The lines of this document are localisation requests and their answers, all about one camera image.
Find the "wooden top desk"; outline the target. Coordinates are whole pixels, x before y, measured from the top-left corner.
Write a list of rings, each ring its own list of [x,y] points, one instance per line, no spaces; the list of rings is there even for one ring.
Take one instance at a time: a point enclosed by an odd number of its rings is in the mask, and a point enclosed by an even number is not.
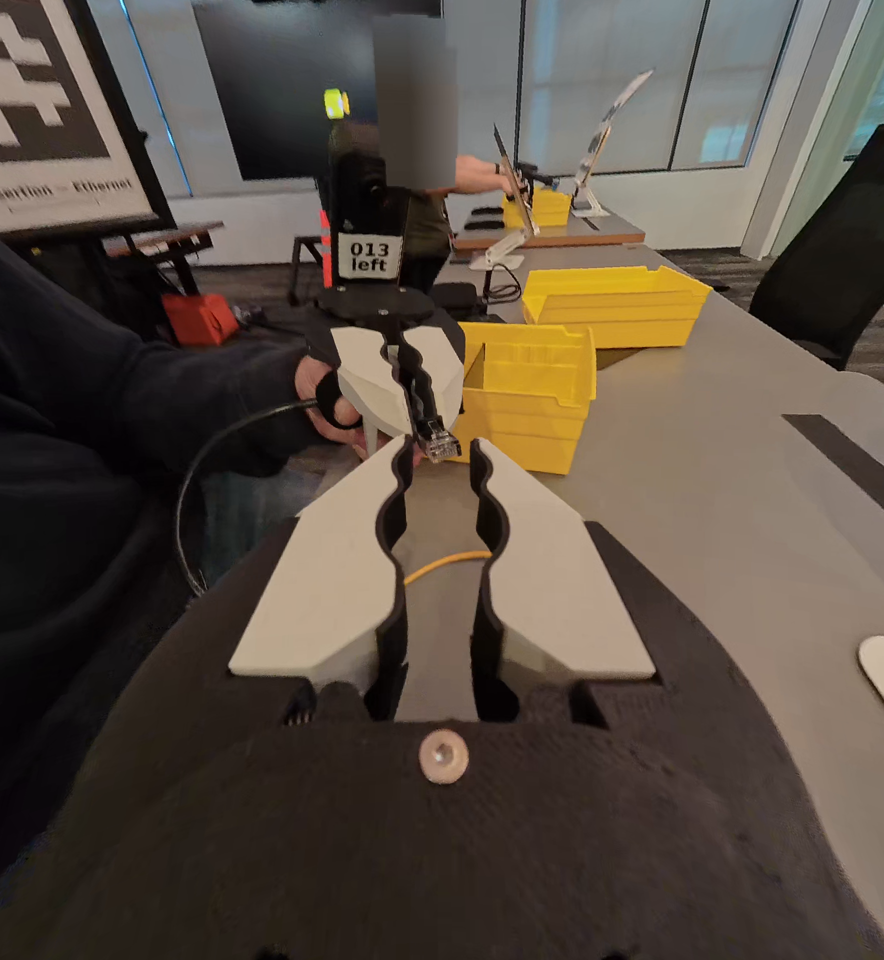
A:
[[[477,224],[463,228],[454,236],[453,248],[460,253],[482,252],[505,239],[512,230],[494,229],[495,221],[483,221],[486,229]],[[601,217],[580,218],[568,215],[564,225],[540,228],[538,235],[528,238],[522,247],[528,249],[573,248],[644,243],[646,233],[620,215],[607,211]]]

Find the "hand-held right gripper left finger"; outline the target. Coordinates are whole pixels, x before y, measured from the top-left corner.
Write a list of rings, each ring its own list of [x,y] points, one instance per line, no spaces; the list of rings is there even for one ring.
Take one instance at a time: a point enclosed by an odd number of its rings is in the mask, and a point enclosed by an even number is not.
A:
[[[349,684],[372,719],[392,721],[408,675],[404,574],[411,437],[394,438],[295,519],[229,660],[236,677]]]

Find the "person's left forearm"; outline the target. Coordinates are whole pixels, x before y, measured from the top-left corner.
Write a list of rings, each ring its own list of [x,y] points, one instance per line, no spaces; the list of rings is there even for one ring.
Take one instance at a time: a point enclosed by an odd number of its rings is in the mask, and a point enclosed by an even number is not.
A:
[[[184,474],[220,431],[301,402],[309,360],[293,344],[243,342],[201,351],[147,343],[111,322],[64,331],[37,406],[65,436],[136,474]]]

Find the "black white marker sign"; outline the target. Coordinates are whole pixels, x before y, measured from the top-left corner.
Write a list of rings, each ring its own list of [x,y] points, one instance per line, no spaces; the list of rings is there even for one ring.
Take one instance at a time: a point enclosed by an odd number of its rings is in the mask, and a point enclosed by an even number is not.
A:
[[[0,237],[173,224],[88,4],[0,1]]]

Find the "person's left hand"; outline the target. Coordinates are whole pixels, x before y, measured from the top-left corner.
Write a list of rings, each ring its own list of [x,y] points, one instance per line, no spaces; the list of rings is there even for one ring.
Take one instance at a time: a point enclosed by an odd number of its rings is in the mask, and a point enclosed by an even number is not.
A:
[[[303,402],[315,400],[319,383],[332,372],[333,369],[323,361],[304,356],[294,376],[298,399]],[[340,426],[333,425],[316,406],[307,409],[305,415],[322,438],[353,450],[361,461],[368,459],[364,427],[357,425],[361,415],[348,399],[340,397],[333,406],[332,415]]]

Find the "small yellow bin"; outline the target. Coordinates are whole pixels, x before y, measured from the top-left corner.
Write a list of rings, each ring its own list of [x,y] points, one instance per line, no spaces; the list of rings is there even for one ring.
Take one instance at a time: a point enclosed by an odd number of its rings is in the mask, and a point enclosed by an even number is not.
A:
[[[597,395],[590,329],[464,321],[462,412],[452,431],[469,462],[488,440],[531,473],[567,475]]]
[[[572,203],[570,195],[537,183],[529,199],[531,203],[528,217],[533,228],[537,227],[542,232],[549,227],[567,225]],[[525,217],[513,198],[504,196],[501,209],[506,229],[516,231],[525,228]]]

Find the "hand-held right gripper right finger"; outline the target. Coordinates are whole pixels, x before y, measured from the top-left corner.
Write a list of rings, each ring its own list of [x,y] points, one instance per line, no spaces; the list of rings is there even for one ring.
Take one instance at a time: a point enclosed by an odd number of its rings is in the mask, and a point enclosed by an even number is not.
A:
[[[488,548],[471,634],[481,722],[512,722],[544,686],[648,682],[652,660],[593,534],[597,523],[498,450],[471,444],[475,530]]]

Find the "tilted tablet stand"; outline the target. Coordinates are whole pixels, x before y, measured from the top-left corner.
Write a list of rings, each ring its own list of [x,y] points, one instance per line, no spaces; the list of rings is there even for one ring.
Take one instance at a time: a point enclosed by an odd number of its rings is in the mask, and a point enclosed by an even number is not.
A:
[[[520,213],[521,228],[505,234],[498,242],[488,246],[484,252],[477,253],[469,264],[475,272],[492,273],[503,267],[508,271],[521,266],[524,256],[518,252],[525,244],[540,234],[537,224],[532,222],[531,208],[523,196],[522,187],[515,168],[510,160],[505,143],[497,126],[493,126],[496,147],[499,153],[499,169],[505,174],[510,186],[510,194]]]
[[[573,191],[571,194],[570,213],[580,220],[594,220],[609,215],[595,196],[590,180],[599,162],[605,144],[611,135],[612,124],[616,114],[652,77],[654,69],[648,69],[634,77],[618,94],[615,101],[602,116],[586,153],[580,159],[573,177]]]

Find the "red tool bag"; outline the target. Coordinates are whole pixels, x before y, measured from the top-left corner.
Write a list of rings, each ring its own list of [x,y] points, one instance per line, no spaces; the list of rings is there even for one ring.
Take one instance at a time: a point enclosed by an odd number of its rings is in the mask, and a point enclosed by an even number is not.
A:
[[[181,347],[221,346],[241,328],[233,308],[221,294],[163,294],[160,300]]]

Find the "wide shallow yellow bin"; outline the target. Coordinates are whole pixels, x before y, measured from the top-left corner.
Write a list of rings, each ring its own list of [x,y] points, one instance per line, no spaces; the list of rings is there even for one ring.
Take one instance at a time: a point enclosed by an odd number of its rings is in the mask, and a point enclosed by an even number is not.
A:
[[[532,270],[525,322],[589,330],[598,350],[684,347],[713,289],[667,266]]]

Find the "black wall screen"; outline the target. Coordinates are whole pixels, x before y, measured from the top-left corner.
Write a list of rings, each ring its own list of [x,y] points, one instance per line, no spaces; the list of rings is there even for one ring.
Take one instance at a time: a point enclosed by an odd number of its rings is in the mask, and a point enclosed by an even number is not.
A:
[[[313,179],[327,165],[326,92],[348,95],[348,118],[377,118],[373,21],[440,18],[441,2],[193,2],[244,182]]]

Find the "black office chair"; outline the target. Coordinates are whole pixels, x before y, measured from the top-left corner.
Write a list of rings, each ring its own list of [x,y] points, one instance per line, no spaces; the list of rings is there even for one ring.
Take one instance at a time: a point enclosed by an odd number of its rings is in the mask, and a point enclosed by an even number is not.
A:
[[[884,125],[762,277],[749,313],[843,371],[884,305]]]

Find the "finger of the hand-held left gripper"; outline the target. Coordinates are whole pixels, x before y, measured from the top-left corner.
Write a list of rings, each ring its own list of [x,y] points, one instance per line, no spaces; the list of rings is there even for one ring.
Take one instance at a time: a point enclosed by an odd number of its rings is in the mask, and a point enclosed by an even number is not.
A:
[[[427,376],[433,416],[451,431],[462,408],[464,360],[439,326],[416,326],[402,333],[402,341],[418,354],[417,373]]]
[[[336,369],[342,396],[361,415],[366,455],[375,454],[379,437],[412,436],[409,395],[392,365],[385,335],[364,327],[334,327]]]

